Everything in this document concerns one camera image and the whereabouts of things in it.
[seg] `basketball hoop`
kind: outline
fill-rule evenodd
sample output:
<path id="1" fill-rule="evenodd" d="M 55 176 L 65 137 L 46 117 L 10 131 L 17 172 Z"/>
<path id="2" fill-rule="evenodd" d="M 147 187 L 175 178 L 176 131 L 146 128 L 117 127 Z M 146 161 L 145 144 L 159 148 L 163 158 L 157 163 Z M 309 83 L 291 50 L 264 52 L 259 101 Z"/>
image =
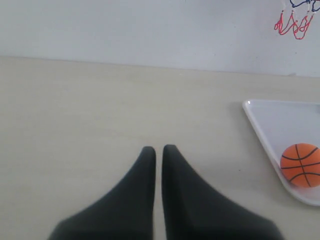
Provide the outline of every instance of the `basketball hoop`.
<path id="1" fill-rule="evenodd" d="M 274 30 L 278 31 L 280 35 L 285 35 L 292 31 L 295 39 L 302 40 L 306 36 L 307 30 L 316 12 L 320 10 L 320 0 L 289 0 L 289 2 L 292 7 L 289 20 L 284 23 L 286 2 L 285 0 L 282 0 L 283 9 L 279 21 L 274 25 Z M 307 5 L 306 15 L 299 21 L 296 16 L 295 8 L 301 8 L 305 5 Z"/>

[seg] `beige table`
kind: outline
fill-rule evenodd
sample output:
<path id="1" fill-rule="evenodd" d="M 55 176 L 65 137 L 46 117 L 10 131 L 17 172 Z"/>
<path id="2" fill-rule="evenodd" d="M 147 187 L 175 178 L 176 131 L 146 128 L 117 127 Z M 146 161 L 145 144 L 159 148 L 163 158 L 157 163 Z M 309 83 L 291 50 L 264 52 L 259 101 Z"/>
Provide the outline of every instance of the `beige table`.
<path id="1" fill-rule="evenodd" d="M 319 89 L 318 78 L 1 57 L 0 239 L 46 239 L 151 145 L 155 239 L 164 240 L 165 144 L 288 240 L 319 239 L 320 208 L 286 192 L 242 110 L 252 98 L 320 102 Z"/>

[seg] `white plastic tray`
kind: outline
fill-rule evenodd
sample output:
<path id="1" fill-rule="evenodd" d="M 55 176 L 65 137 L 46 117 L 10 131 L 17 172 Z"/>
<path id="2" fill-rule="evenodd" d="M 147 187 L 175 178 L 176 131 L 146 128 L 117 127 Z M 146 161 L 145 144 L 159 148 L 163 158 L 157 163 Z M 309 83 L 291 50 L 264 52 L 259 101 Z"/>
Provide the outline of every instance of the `white plastic tray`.
<path id="1" fill-rule="evenodd" d="M 303 203 L 320 206 L 320 186 L 294 186 L 280 169 L 287 147 L 297 143 L 320 147 L 320 104 L 252 99 L 243 102 L 243 109 L 283 186 Z"/>

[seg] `orange basketball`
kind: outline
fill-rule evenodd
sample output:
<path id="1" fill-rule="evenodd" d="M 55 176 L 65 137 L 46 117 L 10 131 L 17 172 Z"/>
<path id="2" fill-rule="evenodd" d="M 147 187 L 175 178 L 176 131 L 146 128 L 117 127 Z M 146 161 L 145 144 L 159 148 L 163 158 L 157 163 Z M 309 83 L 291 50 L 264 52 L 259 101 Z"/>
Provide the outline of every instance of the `orange basketball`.
<path id="1" fill-rule="evenodd" d="M 281 157 L 281 171 L 292 184 L 313 188 L 320 185 L 320 150 L 308 143 L 288 147 Z"/>

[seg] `black claw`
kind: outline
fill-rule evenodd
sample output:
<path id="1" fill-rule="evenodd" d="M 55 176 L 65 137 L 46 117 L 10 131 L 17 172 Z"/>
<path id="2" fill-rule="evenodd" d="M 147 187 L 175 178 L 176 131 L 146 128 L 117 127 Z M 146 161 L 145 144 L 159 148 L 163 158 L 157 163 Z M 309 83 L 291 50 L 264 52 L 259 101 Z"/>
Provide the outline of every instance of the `black claw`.
<path id="1" fill-rule="evenodd" d="M 162 201 L 168 240 L 283 239 L 271 221 L 213 189 L 175 145 L 163 149 Z"/>
<path id="2" fill-rule="evenodd" d="M 49 240 L 152 240 L 156 153 L 146 146 L 104 197 L 62 221 Z"/>

